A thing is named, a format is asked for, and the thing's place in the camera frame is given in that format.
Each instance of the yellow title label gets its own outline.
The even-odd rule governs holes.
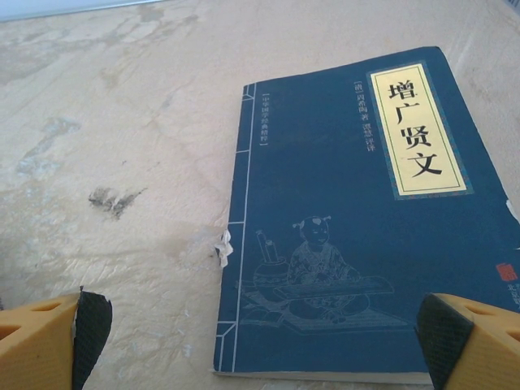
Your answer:
[[[466,191],[423,65],[370,78],[399,195]]]

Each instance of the border line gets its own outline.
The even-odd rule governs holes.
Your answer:
[[[253,111],[251,112],[251,129],[249,130],[249,155],[247,160],[247,176],[245,179],[245,202],[244,202],[244,224],[242,227],[242,249],[240,252],[240,272],[238,275],[238,299],[236,300],[236,326],[235,326],[235,345],[233,347],[233,363],[231,371],[235,372],[236,361],[236,342],[238,341],[238,320],[241,313],[241,293],[242,293],[242,268],[244,265],[244,243],[245,243],[245,224],[247,221],[247,198],[249,192],[249,169],[251,168],[251,148],[253,147],[253,125],[254,125],[254,103],[256,102],[257,84],[253,84]]]

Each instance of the torn paper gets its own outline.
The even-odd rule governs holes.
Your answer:
[[[219,254],[220,266],[222,268],[228,264],[228,256],[233,253],[233,247],[229,243],[230,240],[231,233],[226,230],[220,237],[220,242],[214,246],[217,249],[217,254]]]

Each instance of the scratched surface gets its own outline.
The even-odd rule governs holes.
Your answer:
[[[505,2],[168,1],[0,38],[0,297],[83,284],[113,301],[86,390],[406,388],[210,373],[243,85],[440,46],[520,208],[520,17]]]

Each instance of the book spine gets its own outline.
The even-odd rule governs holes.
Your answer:
[[[256,84],[246,85],[242,93],[235,171],[227,226],[231,233],[231,245],[234,251],[228,256],[229,263],[224,268],[222,276],[217,340],[214,350],[214,369],[216,371],[233,372],[235,370],[256,89]]]

